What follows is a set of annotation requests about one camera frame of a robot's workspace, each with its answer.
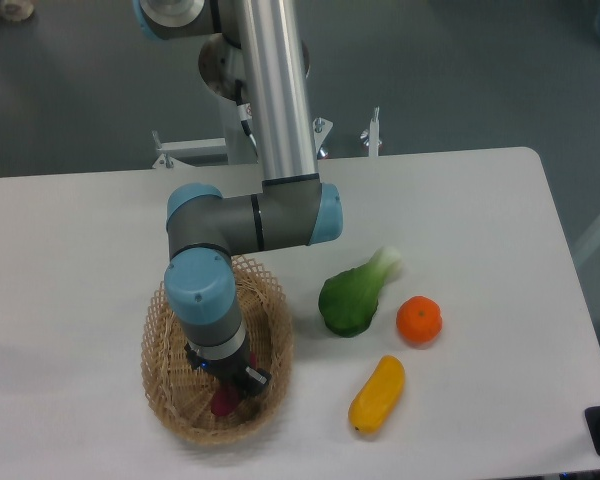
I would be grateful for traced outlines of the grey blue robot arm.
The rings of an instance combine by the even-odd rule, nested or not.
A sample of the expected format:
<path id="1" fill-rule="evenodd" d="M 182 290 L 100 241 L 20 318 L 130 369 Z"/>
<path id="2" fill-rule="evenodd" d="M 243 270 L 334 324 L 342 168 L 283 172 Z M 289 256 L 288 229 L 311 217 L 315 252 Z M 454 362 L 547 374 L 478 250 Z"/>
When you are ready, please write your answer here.
<path id="1" fill-rule="evenodd" d="M 164 289 L 190 366 L 257 396 L 271 376 L 251 363 L 232 257 L 328 242 L 343 228 L 338 190 L 318 173 L 296 9 L 290 1 L 138 1 L 134 11 L 155 38 L 213 32 L 243 56 L 245 74 L 232 92 L 263 169 L 262 189 L 226 198 L 193 183 L 170 195 Z"/>

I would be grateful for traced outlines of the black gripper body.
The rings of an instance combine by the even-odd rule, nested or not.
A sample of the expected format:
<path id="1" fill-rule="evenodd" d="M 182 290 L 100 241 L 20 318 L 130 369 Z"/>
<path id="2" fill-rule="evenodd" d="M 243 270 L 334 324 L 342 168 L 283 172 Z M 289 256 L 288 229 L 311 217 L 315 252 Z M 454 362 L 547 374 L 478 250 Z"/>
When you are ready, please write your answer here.
<path id="1" fill-rule="evenodd" d="M 268 371 L 257 368 L 252 362 L 252 352 L 247 341 L 229 357 L 219 360 L 199 355 L 189 342 L 185 344 L 184 349 L 193 370 L 201 369 L 218 379 L 222 385 L 234 387 L 241 397 L 260 395 L 272 378 Z"/>

